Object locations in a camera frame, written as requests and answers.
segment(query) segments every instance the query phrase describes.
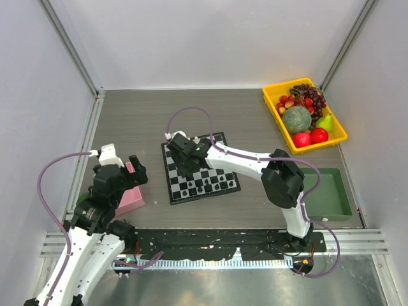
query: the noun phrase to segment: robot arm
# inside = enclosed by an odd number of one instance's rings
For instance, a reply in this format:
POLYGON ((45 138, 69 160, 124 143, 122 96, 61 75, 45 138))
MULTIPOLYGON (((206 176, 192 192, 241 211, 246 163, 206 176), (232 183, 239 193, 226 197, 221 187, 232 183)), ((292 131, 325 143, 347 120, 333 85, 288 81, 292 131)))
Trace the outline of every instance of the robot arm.
POLYGON ((223 169, 252 177, 262 182, 268 199, 282 209, 289 234, 289 242, 295 249, 309 245, 312 226, 303 218, 300 199, 303 196, 302 171, 294 162, 260 161, 265 157, 289 157, 283 150, 273 154, 260 154, 231 149, 217 144, 223 151, 215 148, 210 140, 199 142, 189 140, 176 133, 168 142, 167 148, 177 168, 184 174, 192 174, 200 168, 223 169), (254 160, 226 154, 235 152, 254 160))
POLYGON ((88 198, 76 205, 71 224, 68 221, 64 223, 71 245, 68 264, 52 296, 48 296, 66 259, 66 245, 43 291, 37 298, 26 301, 24 306, 86 305, 112 261, 136 243, 137 236, 132 225, 110 221, 115 217, 115 210, 124 192, 147 183, 146 169, 136 156, 130 156, 129 160, 135 169, 134 173, 130 173, 116 156, 113 144, 91 153, 91 156, 98 156, 100 163, 94 167, 94 185, 89 188, 88 198), (97 251, 92 254, 99 242, 97 251))

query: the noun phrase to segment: pink block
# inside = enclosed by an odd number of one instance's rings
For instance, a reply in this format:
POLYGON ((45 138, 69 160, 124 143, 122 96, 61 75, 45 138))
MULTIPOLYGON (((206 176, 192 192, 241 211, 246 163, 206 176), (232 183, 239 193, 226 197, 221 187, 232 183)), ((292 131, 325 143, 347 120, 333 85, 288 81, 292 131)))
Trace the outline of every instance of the pink block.
MULTIPOLYGON (((132 164, 130 162, 126 163, 126 168, 130 173, 135 172, 132 164)), ((123 197, 120 201, 119 207, 116 208, 115 215, 122 215, 126 212, 130 212, 136 208, 142 207, 145 204, 142 195, 140 194, 139 187, 135 187, 131 190, 125 191, 123 197)))

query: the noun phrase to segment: white wall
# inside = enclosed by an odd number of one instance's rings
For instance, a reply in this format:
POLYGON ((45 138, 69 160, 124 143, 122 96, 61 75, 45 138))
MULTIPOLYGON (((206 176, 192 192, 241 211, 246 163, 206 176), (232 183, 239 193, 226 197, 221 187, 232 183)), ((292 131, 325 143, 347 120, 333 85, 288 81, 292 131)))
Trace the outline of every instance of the white wall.
MULTIPOLYGON (((36 194, 50 160, 77 152, 92 96, 37 1, 0 6, 0 296, 31 298, 45 234, 55 231, 36 194)), ((46 173, 45 198, 61 215, 74 160, 46 173)))
POLYGON ((358 198, 408 288, 408 2, 379 1, 329 85, 358 198))
POLYGON ((364 3, 60 1, 105 89, 320 84, 364 3))

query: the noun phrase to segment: gray wooden table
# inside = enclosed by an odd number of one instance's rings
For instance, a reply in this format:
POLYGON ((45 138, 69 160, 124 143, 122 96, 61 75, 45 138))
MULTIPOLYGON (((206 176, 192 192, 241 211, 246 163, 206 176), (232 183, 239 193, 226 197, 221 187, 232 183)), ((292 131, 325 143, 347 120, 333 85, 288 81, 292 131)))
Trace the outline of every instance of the gray wooden table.
MULTIPOLYGON (((161 143, 168 119, 185 106, 202 106, 212 115, 214 132, 223 131, 228 145, 253 152, 289 152, 277 125, 263 101, 260 89, 108 91, 92 148, 114 143, 124 161, 136 154, 147 168, 149 183, 141 186, 144 207, 124 214, 138 228, 284 228, 281 209, 266 198, 262 184, 239 176, 242 190, 171 206, 164 174, 161 143)), ((188 136, 209 132, 205 114, 181 113, 171 126, 188 136)), ((348 221, 328 222, 333 228, 361 227, 338 147, 316 150, 300 157, 318 167, 339 168, 353 208, 348 221)), ((90 160, 82 191, 92 185, 90 160)))

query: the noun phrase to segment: yellow basket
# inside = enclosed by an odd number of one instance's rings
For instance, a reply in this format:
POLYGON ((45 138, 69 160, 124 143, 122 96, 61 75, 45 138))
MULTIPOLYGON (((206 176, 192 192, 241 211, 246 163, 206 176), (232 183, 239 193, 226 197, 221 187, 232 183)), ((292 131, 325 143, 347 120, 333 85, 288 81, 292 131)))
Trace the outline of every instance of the yellow basket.
POLYGON ((329 113, 333 114, 333 130, 329 133, 329 139, 327 142, 317 143, 315 145, 308 145, 302 148, 296 148, 290 134, 288 133, 278 111, 275 108, 275 105, 279 103, 279 98, 283 95, 290 95, 290 88, 295 85, 301 84, 308 84, 314 86, 313 82, 309 78, 299 78, 293 81, 287 81, 279 84, 273 84, 269 86, 265 86, 262 88, 263 91, 263 98, 265 100, 266 105, 268 105, 270 112, 272 113, 273 117, 275 118, 275 122, 280 129, 280 132, 283 135, 283 138, 286 141, 286 145, 289 147, 292 154, 303 154, 307 151, 312 151, 324 147, 335 146, 339 142, 342 142, 347 139, 347 133, 344 131, 342 125, 337 120, 336 116, 334 116, 333 112, 330 110, 330 107, 327 105, 323 108, 323 115, 328 115, 329 113))

